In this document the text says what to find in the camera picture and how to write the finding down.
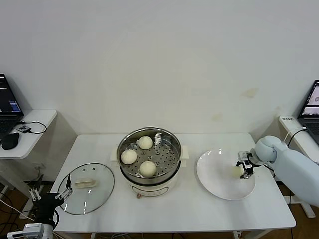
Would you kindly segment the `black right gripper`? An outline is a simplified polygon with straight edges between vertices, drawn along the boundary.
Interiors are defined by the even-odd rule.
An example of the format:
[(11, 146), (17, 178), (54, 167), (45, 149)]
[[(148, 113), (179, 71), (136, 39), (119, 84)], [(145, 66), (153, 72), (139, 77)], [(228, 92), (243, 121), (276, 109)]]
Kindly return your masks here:
[(241, 167), (243, 169), (243, 173), (240, 176), (240, 179), (249, 179), (254, 174), (254, 166), (251, 161), (251, 158), (253, 158), (251, 152), (238, 152), (238, 161), (236, 163), (236, 167)]

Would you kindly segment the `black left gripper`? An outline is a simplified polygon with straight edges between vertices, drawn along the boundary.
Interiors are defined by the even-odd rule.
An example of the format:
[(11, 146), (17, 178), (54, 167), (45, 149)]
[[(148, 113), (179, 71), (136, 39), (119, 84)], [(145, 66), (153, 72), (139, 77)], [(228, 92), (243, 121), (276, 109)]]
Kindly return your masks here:
[(56, 225), (53, 220), (55, 209), (64, 203), (64, 199), (67, 199), (72, 193), (71, 177), (67, 176), (65, 189), (60, 193), (46, 193), (43, 196), (40, 195), (39, 189), (42, 183), (43, 174), (39, 179), (35, 181), (34, 185), (29, 188), (29, 193), (33, 200), (33, 205), (36, 207), (35, 223), (48, 224), (51, 226)]

